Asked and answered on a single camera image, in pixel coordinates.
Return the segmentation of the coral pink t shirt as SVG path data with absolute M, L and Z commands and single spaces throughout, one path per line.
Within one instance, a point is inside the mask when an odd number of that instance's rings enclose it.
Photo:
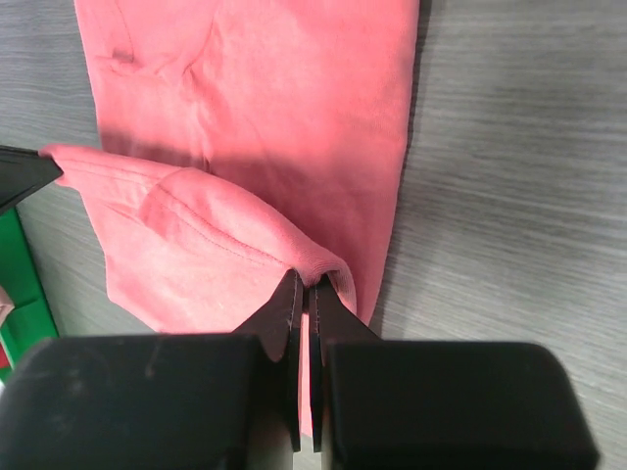
M 375 311 L 408 144 L 415 1 L 78 1 L 101 145 L 45 154 L 107 293 L 166 333 L 236 328 L 286 271 Z

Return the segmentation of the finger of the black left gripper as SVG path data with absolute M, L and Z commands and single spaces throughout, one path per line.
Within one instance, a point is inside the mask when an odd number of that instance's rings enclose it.
M 63 175 L 50 157 L 40 157 L 33 150 L 2 145 L 0 155 L 1 213 Z

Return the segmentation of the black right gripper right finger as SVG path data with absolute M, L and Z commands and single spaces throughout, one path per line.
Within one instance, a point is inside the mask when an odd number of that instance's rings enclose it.
M 384 340 L 308 292 L 313 448 L 326 469 L 594 469 L 561 362 L 521 342 Z

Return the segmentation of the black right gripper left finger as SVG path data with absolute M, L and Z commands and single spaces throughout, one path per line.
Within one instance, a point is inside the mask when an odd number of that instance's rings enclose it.
M 230 333 L 45 340 L 1 397 L 5 469 L 289 469 L 303 282 Z

